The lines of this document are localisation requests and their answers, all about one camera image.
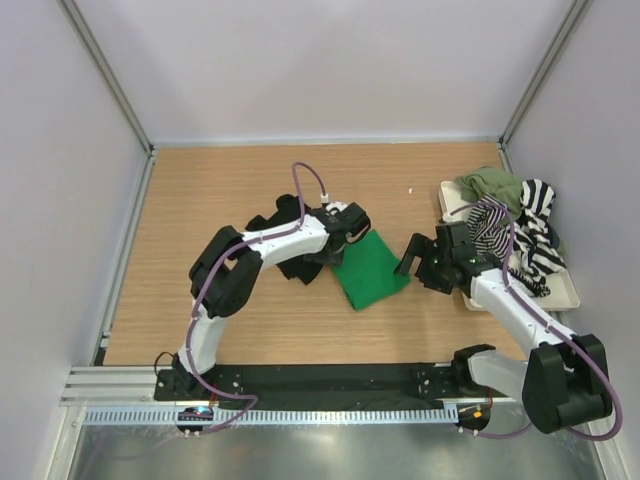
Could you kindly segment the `bright green tank top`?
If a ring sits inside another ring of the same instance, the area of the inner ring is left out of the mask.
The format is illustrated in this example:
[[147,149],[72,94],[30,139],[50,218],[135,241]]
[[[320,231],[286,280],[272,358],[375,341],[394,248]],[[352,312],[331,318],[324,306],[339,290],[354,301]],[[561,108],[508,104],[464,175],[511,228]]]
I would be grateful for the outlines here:
[[407,276],[395,273],[399,262],[379,233],[371,230],[345,249],[342,263],[332,272],[351,307],[361,311],[409,284]]

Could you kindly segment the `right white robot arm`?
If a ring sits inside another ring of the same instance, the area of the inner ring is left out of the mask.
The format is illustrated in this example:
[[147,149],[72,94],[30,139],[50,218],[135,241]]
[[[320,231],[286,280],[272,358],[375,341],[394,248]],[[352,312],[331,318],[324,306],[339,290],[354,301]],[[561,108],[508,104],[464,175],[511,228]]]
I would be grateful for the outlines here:
[[489,345],[458,351],[450,381],[459,394],[472,396],[483,387],[502,393],[518,401],[544,434],[575,432],[608,417],[619,431],[622,408],[603,343],[593,334],[576,334],[519,292],[495,256],[476,251],[464,222],[437,225],[435,238],[413,234],[394,272],[413,274],[443,294],[460,290],[493,315],[526,355],[517,361]]

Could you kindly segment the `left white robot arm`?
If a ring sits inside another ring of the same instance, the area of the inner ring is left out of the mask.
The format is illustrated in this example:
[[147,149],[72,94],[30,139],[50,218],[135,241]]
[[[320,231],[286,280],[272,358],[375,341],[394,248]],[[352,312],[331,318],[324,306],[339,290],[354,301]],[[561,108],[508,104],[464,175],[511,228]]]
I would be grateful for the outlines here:
[[189,272],[193,299],[186,338],[178,352],[178,389],[189,399],[204,398],[212,387],[208,372],[226,324],[249,301],[259,275],[300,259],[321,266],[340,262],[344,250],[366,235],[371,220],[352,202],[333,202],[271,227],[238,231],[221,228]]

